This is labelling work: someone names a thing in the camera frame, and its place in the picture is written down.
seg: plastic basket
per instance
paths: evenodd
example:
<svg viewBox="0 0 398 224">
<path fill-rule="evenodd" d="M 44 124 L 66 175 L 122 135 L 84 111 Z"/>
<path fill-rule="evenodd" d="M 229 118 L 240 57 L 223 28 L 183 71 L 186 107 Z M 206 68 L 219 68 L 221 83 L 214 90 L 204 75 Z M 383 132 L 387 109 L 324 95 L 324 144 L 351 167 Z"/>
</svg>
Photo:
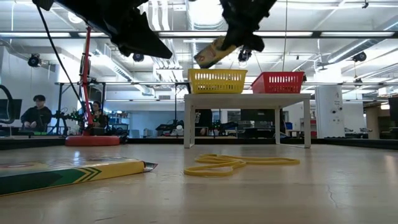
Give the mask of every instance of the plastic basket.
<svg viewBox="0 0 398 224">
<path fill-rule="evenodd" d="M 300 93 L 304 72 L 263 72 L 251 85 L 253 93 Z"/>
<path fill-rule="evenodd" d="M 247 70 L 189 69 L 192 93 L 242 93 Z"/>
</svg>

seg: workbench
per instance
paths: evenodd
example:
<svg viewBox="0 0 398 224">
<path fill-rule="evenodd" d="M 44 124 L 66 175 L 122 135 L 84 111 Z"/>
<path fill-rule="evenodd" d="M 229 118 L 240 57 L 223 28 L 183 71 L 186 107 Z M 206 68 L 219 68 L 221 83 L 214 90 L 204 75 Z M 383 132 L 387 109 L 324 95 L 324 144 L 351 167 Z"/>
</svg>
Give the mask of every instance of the workbench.
<svg viewBox="0 0 398 224">
<path fill-rule="evenodd" d="M 195 144 L 195 110 L 198 109 L 273 109 L 275 121 L 280 120 L 279 110 L 303 102 L 304 147 L 311 147 L 311 94 L 187 94 L 185 99 L 184 147 Z M 280 123 L 275 122 L 275 130 Z M 280 144 L 280 132 L 275 132 L 275 142 Z"/>
</svg>

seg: black shirt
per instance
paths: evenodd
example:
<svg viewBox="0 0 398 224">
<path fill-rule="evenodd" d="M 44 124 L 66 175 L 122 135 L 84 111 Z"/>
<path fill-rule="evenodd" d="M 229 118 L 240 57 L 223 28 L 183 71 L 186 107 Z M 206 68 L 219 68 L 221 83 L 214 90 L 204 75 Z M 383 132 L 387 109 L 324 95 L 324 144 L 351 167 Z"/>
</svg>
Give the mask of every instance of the black shirt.
<svg viewBox="0 0 398 224">
<path fill-rule="evenodd" d="M 33 123 L 36 121 L 36 127 L 33 128 L 34 131 L 45 131 L 45 128 L 51 121 L 51 111 L 48 107 L 43 107 L 42 109 L 37 109 L 37 107 L 29 108 L 22 116 L 21 122 Z"/>
<path fill-rule="evenodd" d="M 200 128 L 211 128 L 213 125 L 213 113 L 210 109 L 195 111 L 195 126 Z"/>
</svg>

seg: floor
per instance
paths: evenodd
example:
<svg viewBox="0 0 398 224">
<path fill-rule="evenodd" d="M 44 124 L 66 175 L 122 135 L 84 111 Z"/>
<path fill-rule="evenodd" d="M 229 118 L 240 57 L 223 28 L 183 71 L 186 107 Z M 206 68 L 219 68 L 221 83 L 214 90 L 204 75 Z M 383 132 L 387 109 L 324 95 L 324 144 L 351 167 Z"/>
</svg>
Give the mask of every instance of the floor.
<svg viewBox="0 0 398 224">
<path fill-rule="evenodd" d="M 223 178 L 185 176 L 199 154 L 280 156 L 298 166 L 246 166 Z M 397 223 L 398 151 L 313 145 L 126 145 L 0 151 L 2 162 L 126 156 L 152 172 L 0 197 L 2 223 Z"/>
</svg>

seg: red base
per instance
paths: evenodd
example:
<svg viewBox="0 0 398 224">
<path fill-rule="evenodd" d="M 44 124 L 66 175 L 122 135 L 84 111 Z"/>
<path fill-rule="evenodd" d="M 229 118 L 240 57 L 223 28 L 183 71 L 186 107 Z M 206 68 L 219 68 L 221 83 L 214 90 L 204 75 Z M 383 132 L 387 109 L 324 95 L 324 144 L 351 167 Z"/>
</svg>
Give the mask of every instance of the red base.
<svg viewBox="0 0 398 224">
<path fill-rule="evenodd" d="M 66 146 L 118 146 L 117 136 L 68 136 Z"/>
</svg>

